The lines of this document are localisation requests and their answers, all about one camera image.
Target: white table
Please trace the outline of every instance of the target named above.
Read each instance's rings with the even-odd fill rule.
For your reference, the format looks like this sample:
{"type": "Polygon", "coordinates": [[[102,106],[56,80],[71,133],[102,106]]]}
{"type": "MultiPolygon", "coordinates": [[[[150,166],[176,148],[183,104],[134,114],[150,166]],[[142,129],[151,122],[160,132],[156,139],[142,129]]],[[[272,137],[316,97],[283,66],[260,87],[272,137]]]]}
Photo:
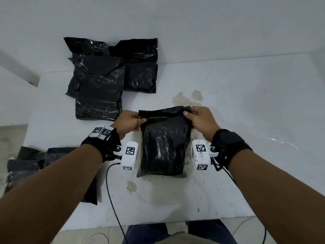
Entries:
{"type": "MultiPolygon", "coordinates": [[[[42,75],[25,146],[79,146],[98,124],[111,123],[76,120],[74,99],[65,95],[71,76],[72,72],[42,75]]],[[[325,87],[308,54],[160,65],[157,93],[125,91],[123,109],[172,107],[179,92],[190,98],[194,90],[203,96],[196,102],[208,106],[222,128],[237,132],[259,155],[325,194],[325,87]]],[[[188,104],[186,98],[176,104],[188,104]]],[[[192,138],[202,136],[193,131],[192,138]]],[[[122,143],[129,140],[139,143],[135,170],[114,166],[108,175],[122,225],[254,215],[227,174],[213,166],[197,171],[186,164],[186,179],[137,178],[141,134],[130,133],[122,143]],[[131,195],[128,180],[137,185],[131,195]]],[[[98,205],[80,203],[62,230],[118,225],[104,181],[108,164],[97,174],[98,205]]]]}

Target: person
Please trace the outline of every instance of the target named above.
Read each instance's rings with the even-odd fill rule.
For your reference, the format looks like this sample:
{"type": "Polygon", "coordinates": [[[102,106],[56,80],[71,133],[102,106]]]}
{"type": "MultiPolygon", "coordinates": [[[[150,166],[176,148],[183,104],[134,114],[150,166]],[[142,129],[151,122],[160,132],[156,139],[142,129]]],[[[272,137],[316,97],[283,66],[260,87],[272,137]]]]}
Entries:
{"type": "MultiPolygon", "coordinates": [[[[194,106],[192,111],[184,112],[185,117],[212,142],[221,130],[212,113],[207,107],[194,106]]],[[[123,139],[127,133],[139,130],[145,121],[138,119],[136,112],[125,110],[111,125],[112,135],[115,131],[123,139]]],[[[79,204],[107,153],[103,140],[88,137],[79,148],[5,194],[0,200],[2,243],[51,243],[79,204]]],[[[323,195],[264,160],[250,147],[235,153],[227,168],[278,244],[325,240],[323,195]]],[[[127,244],[235,243],[220,220],[190,222],[188,232],[169,236],[163,224],[137,225],[129,227],[126,240],[127,244]]]]}

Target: forearm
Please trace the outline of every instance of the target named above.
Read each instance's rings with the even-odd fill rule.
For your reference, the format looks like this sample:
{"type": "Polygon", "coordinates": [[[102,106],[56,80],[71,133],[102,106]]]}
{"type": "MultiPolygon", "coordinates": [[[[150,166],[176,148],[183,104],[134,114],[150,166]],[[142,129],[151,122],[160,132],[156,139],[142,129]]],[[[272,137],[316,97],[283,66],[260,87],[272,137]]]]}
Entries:
{"type": "Polygon", "coordinates": [[[37,172],[0,200],[4,243],[50,243],[70,217],[102,164],[85,144],[37,172]]]}
{"type": "Polygon", "coordinates": [[[229,172],[278,244],[323,242],[323,195],[250,150],[233,157],[229,172]]]}

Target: floor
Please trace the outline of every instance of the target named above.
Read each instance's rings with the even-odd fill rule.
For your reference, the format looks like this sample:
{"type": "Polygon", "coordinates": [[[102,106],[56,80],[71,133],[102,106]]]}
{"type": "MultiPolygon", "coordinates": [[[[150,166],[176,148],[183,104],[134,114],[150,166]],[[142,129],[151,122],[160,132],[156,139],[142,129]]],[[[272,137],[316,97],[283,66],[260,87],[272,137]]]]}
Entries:
{"type": "MultiPolygon", "coordinates": [[[[6,163],[9,157],[16,156],[19,148],[22,146],[26,127],[14,129],[0,129],[0,196],[6,183],[6,163]]],[[[227,218],[222,222],[233,234],[238,244],[261,244],[264,237],[264,227],[257,217],[227,218]]],[[[179,231],[187,232],[185,222],[167,223],[169,234],[179,231]]],[[[57,234],[53,244],[104,244],[107,239],[110,244],[120,244],[123,240],[123,234],[120,227],[106,227],[95,229],[67,230],[57,234]]],[[[265,244],[275,244],[276,242],[268,233],[265,244]]]]}

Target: dark blue pants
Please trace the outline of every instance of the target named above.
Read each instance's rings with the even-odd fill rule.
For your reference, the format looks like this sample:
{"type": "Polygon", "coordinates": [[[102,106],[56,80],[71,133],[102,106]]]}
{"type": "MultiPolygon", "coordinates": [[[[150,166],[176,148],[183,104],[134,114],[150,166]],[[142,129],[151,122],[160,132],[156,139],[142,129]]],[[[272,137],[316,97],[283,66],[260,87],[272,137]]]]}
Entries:
{"type": "MultiPolygon", "coordinates": [[[[237,244],[220,219],[190,221],[188,222],[188,227],[188,233],[194,236],[209,239],[220,244],[237,244]]],[[[127,244],[154,244],[169,236],[165,223],[129,226],[125,234],[127,244]]]]}

